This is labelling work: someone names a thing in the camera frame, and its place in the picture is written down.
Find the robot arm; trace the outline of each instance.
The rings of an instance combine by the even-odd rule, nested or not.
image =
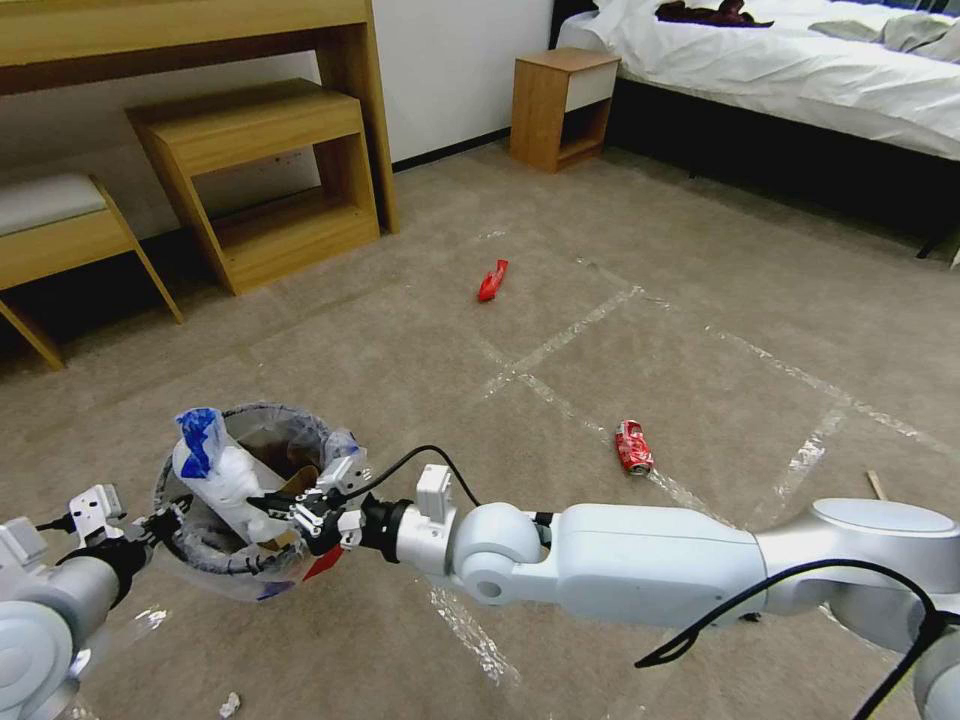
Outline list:
[[[416,504],[398,513],[393,504],[378,503],[378,517],[399,521],[373,523],[372,532],[359,523],[359,545],[485,605],[550,602],[610,622],[687,627],[746,588],[826,559],[882,566],[912,580],[944,617],[960,611],[960,526],[919,507],[818,500],[789,523],[755,535],[692,510],[597,504],[551,514],[491,503],[455,525],[450,485],[447,467],[428,465]],[[345,547],[356,544],[354,537]],[[820,605],[873,643],[908,656],[925,649],[914,646],[925,619],[920,597],[867,567],[822,567],[788,577],[710,624]],[[928,640],[933,645],[914,677],[917,705],[926,720],[954,718],[960,708],[960,633],[941,625]],[[871,700],[879,702],[884,694],[878,690]]]
[[[128,537],[112,485],[95,485],[41,529],[74,534],[77,548],[54,567],[47,543],[25,517],[0,525],[0,720],[57,717],[79,687],[75,665],[107,613],[130,590],[152,549],[178,523],[172,510],[147,518]]]
[[[289,520],[315,555],[337,543],[376,549],[486,605],[550,602],[603,621],[681,628],[781,571],[842,558],[899,572],[938,611],[960,611],[960,527],[899,503],[819,500],[755,535],[691,510],[599,504],[534,513],[491,503],[458,524],[446,466],[426,466],[415,502],[378,500],[369,486],[353,490],[356,477],[345,458],[313,491],[250,502]],[[61,524],[50,524],[79,541],[53,569],[40,564],[46,545],[26,518],[0,525],[0,720],[56,716],[76,690],[75,654],[153,545],[176,531],[177,513],[168,512],[125,536],[108,522],[122,512],[115,497],[97,486],[71,502]],[[924,619],[917,595],[863,567],[819,568],[735,603],[711,624],[826,604],[852,631],[899,652],[910,651]],[[927,720],[953,718],[960,708],[960,633],[937,638],[914,681]]]

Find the wooden bench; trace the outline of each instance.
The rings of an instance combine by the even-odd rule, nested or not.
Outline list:
[[[55,175],[0,188],[0,291],[134,252],[178,323],[183,316],[113,198],[94,177]],[[0,314],[55,370],[56,345],[0,295]]]

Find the blue tape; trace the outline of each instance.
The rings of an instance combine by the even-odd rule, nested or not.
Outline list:
[[[210,474],[210,456],[203,444],[212,439],[217,445],[221,438],[217,437],[217,425],[220,411],[213,408],[194,408],[177,416],[183,441],[190,450],[190,457],[183,463],[180,477],[205,478]]]

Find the wooden nightstand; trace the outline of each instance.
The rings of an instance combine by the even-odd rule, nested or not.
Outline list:
[[[619,62],[579,48],[517,58],[510,154],[548,172],[599,154]]]

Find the red can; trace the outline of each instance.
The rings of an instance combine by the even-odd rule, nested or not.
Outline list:
[[[643,428],[635,420],[624,420],[615,436],[623,469],[631,475],[646,477],[653,470],[653,453],[643,437]]]

